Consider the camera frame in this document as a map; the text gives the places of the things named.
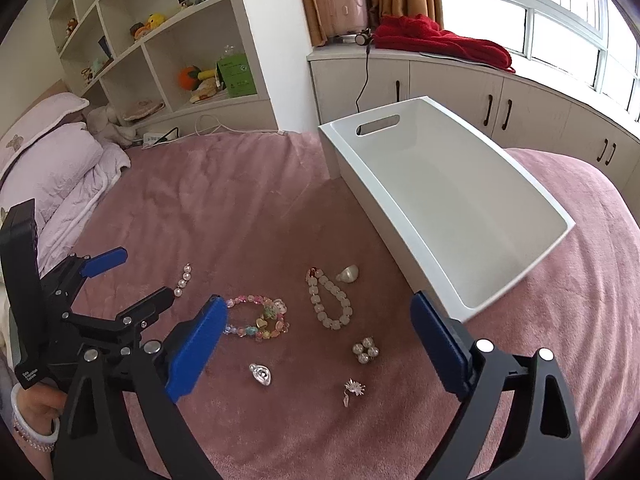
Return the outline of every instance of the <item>window sill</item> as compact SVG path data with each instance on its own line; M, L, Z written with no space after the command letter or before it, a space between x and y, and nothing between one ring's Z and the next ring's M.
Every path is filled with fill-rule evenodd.
M353 59L365 57L365 55L366 51L363 46L357 46L356 44L336 44L316 47L314 51L307 56L307 60ZM495 68L465 62L464 60L422 56L417 52L406 52L403 50L372 48L369 57L371 59L402 59L466 66L469 69L479 70L480 72L499 73L506 78L528 80L529 83L533 82L544 90L569 98L583 106L586 105L591 108L593 112L596 112L604 119L627 131L640 142L640 124L633 120L626 110L606 95L596 93L593 89L574 79L567 73L541 61L529 60L523 56L511 53L513 59L512 66L516 70L515 74L511 74Z

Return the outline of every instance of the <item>white plastic bin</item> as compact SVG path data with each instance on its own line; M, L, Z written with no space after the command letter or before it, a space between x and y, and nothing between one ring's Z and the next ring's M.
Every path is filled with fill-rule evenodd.
M427 97L320 132L332 178L346 181L411 288L454 319L493 303L575 225L502 148Z

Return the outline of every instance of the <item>red towel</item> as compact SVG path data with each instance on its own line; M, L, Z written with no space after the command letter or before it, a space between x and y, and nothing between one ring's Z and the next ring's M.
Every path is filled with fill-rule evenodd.
M503 46L493 41L465 38L450 30L441 30L440 25L422 14L415 18L384 16L373 34L373 41L378 48L433 52L516 72L511 67L511 55Z

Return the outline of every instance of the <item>bin handle hole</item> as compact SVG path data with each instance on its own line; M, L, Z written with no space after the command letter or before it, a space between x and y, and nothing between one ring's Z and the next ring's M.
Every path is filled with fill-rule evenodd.
M392 126L396 126L400 122L400 116L398 114L391 115L389 117L383 117L382 119L376 119L375 121L371 121L370 123L361 124L356 128L356 135L363 136L367 134L372 134L373 132L378 132L380 130L384 130L385 128L390 128Z

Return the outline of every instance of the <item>cabinet door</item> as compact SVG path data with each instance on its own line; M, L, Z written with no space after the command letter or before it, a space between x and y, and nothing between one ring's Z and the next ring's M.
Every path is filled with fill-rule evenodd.
M609 121L576 104L571 106L554 151L593 164L619 190L625 187L640 158L640 144Z
M321 123L353 115L366 81L365 59L326 59L311 62ZM360 111L403 101L409 91L409 62L369 59L369 81L358 101Z
M571 103L535 86L504 79L492 139L503 148L552 152Z
M409 97L430 97L491 137L502 80L473 68L412 61Z

